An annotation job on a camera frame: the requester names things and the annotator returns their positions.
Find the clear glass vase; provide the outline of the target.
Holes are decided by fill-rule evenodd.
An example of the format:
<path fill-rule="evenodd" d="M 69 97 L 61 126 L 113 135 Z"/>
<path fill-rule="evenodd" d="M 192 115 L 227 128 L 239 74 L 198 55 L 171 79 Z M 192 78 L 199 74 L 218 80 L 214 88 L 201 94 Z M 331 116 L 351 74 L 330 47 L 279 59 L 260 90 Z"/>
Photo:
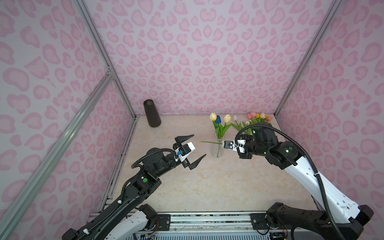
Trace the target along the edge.
<path fill-rule="evenodd" d="M 214 140 L 213 142 L 218 142 L 218 141 L 223 141 L 223 139 L 218 139 L 214 133 Z M 216 145 L 216 144 L 211 144 L 211 155 L 214 158 L 221 158 L 224 154 L 224 148 L 223 145 Z"/>

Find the yellow white tulip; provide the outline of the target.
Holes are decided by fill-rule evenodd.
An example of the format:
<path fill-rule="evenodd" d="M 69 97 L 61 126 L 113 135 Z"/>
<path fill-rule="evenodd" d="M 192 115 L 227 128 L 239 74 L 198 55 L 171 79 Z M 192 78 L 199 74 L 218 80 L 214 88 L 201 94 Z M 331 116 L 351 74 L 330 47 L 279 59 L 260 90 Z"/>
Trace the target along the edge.
<path fill-rule="evenodd" d="M 222 117 L 222 122 L 220 123 L 220 131 L 219 131 L 219 138 L 222 139 L 227 132 L 227 130 L 231 127 L 231 116 L 225 115 Z"/>
<path fill-rule="evenodd" d="M 215 128 L 215 120 L 216 120 L 216 118 L 217 118 L 217 115 L 215 113 L 211 113 L 210 120 L 212 121 L 212 123 L 214 125 L 214 128 Z"/>

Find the dark blue tulip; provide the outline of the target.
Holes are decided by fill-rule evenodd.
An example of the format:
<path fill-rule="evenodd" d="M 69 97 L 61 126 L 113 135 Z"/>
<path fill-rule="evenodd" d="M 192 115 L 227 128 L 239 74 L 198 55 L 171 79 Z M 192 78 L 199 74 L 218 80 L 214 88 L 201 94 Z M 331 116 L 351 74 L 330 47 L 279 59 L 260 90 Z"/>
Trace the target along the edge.
<path fill-rule="evenodd" d="M 222 120 L 221 120 L 221 117 L 217 115 L 217 118 L 215 120 L 215 133 L 218 139 L 223 138 L 222 130 L 223 130 Z"/>

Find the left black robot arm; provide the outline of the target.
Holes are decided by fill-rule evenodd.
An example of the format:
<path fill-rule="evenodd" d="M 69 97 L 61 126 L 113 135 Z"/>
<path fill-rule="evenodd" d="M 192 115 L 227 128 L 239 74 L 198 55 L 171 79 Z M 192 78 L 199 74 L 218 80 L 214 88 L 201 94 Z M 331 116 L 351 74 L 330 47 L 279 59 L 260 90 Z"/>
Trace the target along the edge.
<path fill-rule="evenodd" d="M 202 158 L 190 163 L 188 156 L 196 149 L 189 136 L 178 136 L 171 149 L 152 148 L 145 156 L 132 164 L 139 171 L 128 179 L 121 193 L 106 209 L 89 223 L 78 230 L 69 229 L 63 240 L 110 240 L 110 233 L 127 216 L 127 214 L 146 200 L 160 185 L 160 177 L 182 165 L 190 170 L 195 169 Z"/>

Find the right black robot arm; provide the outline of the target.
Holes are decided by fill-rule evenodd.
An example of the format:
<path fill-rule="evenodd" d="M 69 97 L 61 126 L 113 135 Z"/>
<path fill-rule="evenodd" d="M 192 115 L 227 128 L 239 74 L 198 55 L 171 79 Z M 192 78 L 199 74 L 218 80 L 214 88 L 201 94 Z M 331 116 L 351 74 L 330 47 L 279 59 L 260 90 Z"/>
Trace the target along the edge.
<path fill-rule="evenodd" d="M 307 151 L 291 137 L 269 125 L 239 131 L 233 149 L 241 159 L 261 156 L 295 178 L 318 203 L 317 210 L 304 210 L 274 203 L 265 215 L 270 229 L 291 226 L 314 232 L 325 240 L 357 240 L 374 215 L 367 205 L 358 205 L 335 187 L 317 169 Z"/>

